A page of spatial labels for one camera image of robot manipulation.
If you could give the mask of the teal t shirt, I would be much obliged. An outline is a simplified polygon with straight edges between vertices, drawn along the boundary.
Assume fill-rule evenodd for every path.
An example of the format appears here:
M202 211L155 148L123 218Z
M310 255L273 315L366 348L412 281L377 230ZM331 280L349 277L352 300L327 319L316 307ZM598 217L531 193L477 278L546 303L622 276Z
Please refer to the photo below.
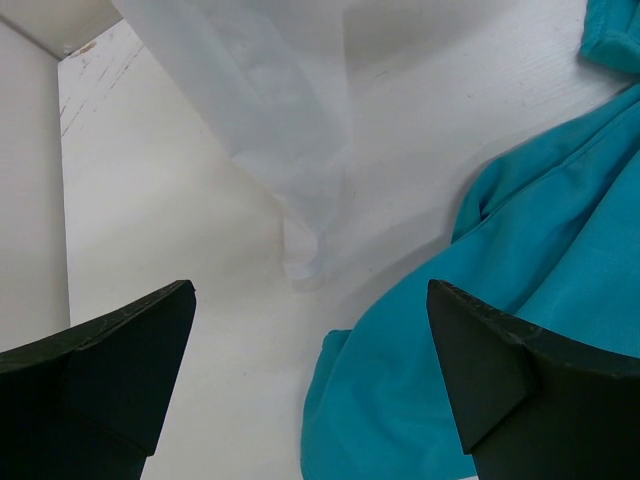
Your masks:
M639 361L638 87L493 160L450 246L325 337L303 410L304 478L478 477L430 329L432 280Z

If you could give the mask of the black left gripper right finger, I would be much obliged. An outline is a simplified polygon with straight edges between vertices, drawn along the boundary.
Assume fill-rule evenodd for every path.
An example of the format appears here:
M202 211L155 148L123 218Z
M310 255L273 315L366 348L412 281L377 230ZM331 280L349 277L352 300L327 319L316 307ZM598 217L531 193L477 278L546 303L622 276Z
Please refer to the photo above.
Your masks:
M636 479L639 361L432 280L427 314L462 449L481 479Z

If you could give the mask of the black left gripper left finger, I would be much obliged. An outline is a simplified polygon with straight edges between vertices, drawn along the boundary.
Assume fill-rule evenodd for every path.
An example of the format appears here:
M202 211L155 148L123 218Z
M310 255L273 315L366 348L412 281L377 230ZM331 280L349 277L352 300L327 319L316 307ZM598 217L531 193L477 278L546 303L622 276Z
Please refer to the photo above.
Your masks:
M1 355L4 479L138 479L155 454L196 310L175 281Z

